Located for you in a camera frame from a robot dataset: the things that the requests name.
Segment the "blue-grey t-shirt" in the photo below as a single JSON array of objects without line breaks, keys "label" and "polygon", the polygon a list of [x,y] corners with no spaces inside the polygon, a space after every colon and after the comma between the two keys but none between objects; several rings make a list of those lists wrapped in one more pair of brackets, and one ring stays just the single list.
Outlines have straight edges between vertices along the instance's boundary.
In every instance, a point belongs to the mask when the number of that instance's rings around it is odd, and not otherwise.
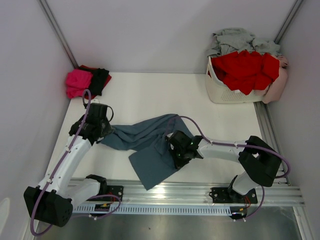
[{"label": "blue-grey t-shirt", "polygon": [[147,191],[178,171],[165,136],[182,131],[193,137],[177,114],[165,114],[133,125],[114,125],[113,128],[114,132],[100,143],[118,151],[134,151],[128,158]]}]

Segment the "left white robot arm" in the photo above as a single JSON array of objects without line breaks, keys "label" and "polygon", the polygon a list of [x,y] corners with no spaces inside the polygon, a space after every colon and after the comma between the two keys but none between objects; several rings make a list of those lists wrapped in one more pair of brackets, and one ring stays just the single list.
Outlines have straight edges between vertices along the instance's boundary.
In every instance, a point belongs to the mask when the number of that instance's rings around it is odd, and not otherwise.
[{"label": "left white robot arm", "polygon": [[69,131],[64,150],[56,166],[52,167],[36,187],[27,187],[23,197],[32,220],[63,227],[73,209],[94,197],[101,201],[109,193],[106,178],[94,174],[85,177],[79,185],[68,189],[69,182],[90,148],[113,132],[107,111],[110,106],[101,103],[85,105],[85,114]]}]

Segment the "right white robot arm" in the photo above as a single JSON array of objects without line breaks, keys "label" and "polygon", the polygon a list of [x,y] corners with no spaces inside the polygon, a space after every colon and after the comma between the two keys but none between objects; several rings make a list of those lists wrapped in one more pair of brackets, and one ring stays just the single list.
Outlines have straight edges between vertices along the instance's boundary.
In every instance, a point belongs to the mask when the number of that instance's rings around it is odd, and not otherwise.
[{"label": "right white robot arm", "polygon": [[271,187],[282,163],[280,155],[257,136],[244,141],[216,142],[202,135],[189,137],[176,130],[165,140],[177,170],[193,159],[222,159],[242,166],[243,173],[236,175],[229,186],[211,188],[209,196],[216,204],[256,204],[255,188]]}]

